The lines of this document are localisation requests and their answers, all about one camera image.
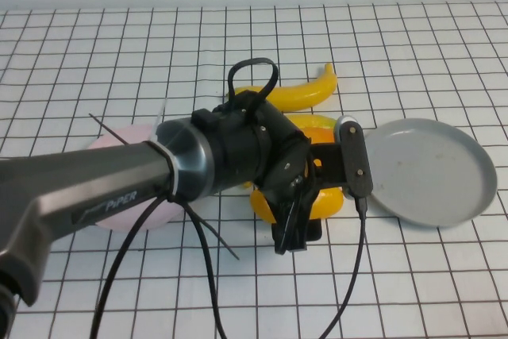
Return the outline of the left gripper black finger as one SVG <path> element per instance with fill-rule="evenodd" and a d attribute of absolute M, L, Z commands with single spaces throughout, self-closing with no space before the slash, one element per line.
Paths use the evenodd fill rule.
<path fill-rule="evenodd" d="M 272 225 L 275 253 L 299 252 L 307 249 L 309 242 L 322 237 L 321 219 L 310 219 L 299 214 L 289 214 L 282 222 Z"/>

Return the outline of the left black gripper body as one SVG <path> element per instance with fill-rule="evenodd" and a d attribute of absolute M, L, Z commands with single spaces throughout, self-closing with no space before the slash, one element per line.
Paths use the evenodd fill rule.
<path fill-rule="evenodd" d="M 309 138 L 283 142 L 276 147 L 262 178 L 261 192 L 282 231 L 290 232 L 296 224 L 309 154 Z"/>

